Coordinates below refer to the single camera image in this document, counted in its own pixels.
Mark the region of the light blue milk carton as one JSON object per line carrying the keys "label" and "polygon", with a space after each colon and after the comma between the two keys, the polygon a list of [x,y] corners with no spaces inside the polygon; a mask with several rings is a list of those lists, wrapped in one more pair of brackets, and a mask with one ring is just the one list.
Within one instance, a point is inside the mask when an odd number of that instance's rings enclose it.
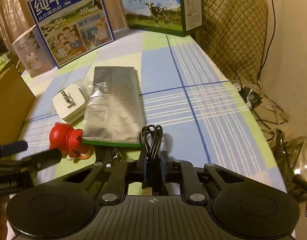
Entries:
{"label": "light blue milk carton", "polygon": [[185,37],[202,27],[202,0],[121,0],[130,29]]}

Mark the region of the red toy figure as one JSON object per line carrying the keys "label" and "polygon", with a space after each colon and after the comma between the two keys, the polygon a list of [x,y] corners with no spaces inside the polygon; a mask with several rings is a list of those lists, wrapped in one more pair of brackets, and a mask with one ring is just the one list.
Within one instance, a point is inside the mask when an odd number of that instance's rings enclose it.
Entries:
{"label": "red toy figure", "polygon": [[90,158],[90,146],[82,142],[82,129],[75,129],[69,124],[57,122],[49,133],[49,149],[58,149],[68,160]]}

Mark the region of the dark blue milk carton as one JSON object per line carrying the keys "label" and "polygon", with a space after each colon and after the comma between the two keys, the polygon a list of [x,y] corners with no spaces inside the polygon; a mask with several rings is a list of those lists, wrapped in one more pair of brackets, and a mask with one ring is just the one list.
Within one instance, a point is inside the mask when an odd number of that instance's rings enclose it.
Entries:
{"label": "dark blue milk carton", "polygon": [[103,0],[29,0],[28,6],[58,68],[115,41]]}

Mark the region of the checkered bed sheet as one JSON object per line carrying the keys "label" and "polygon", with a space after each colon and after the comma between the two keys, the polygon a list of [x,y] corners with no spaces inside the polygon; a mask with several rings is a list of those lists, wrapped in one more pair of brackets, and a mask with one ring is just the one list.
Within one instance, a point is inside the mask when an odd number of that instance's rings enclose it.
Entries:
{"label": "checkered bed sheet", "polygon": [[93,78],[96,66],[133,67],[141,83],[147,124],[161,125],[164,145],[175,159],[196,167],[216,163],[285,190],[269,145],[230,80],[190,37],[122,29],[115,41],[38,77],[23,75],[36,102],[19,138],[26,155],[49,146],[59,118],[53,97],[61,89]]}

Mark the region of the open cardboard box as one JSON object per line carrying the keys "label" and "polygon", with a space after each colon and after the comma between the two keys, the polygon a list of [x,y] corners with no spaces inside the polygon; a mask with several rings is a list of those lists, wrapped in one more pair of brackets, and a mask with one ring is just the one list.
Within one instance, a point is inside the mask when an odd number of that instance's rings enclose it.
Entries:
{"label": "open cardboard box", "polygon": [[35,96],[12,66],[0,75],[0,145],[15,142]]}

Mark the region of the cardboard box with green packs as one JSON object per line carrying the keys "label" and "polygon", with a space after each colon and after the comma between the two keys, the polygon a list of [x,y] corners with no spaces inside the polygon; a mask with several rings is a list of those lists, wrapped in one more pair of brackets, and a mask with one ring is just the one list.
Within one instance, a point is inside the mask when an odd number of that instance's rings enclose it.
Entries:
{"label": "cardboard box with green packs", "polygon": [[5,72],[11,66],[11,54],[10,52],[4,52],[0,54],[0,74]]}

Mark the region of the brown quilted chair cover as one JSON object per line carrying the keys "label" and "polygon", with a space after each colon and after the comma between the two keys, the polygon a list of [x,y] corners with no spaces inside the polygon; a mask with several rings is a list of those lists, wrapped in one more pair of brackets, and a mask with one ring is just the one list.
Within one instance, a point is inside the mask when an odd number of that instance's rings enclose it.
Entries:
{"label": "brown quilted chair cover", "polygon": [[265,47],[266,0],[202,0],[202,8],[198,45],[228,79],[255,82]]}

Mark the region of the silver foil bag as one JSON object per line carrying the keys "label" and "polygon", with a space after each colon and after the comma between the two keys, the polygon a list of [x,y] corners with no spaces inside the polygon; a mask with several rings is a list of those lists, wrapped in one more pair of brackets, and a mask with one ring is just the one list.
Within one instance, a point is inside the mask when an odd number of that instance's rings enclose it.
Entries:
{"label": "silver foil bag", "polygon": [[137,71],[133,67],[96,66],[83,119],[83,143],[139,148],[144,126]]}

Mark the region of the white power adapter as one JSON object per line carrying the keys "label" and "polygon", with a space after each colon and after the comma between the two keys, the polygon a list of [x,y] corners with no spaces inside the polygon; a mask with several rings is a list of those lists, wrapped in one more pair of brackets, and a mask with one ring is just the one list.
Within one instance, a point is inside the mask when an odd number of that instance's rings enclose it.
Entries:
{"label": "white power adapter", "polygon": [[71,84],[53,97],[53,105],[60,120],[72,125],[83,117],[87,98],[79,86]]}

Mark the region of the small white product box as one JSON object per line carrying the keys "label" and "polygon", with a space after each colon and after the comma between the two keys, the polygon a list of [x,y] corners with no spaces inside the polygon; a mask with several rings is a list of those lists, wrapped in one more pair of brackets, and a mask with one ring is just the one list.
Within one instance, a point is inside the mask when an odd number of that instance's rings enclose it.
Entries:
{"label": "small white product box", "polygon": [[31,77],[36,77],[56,67],[56,62],[40,30],[35,25],[22,33],[12,43],[12,46]]}

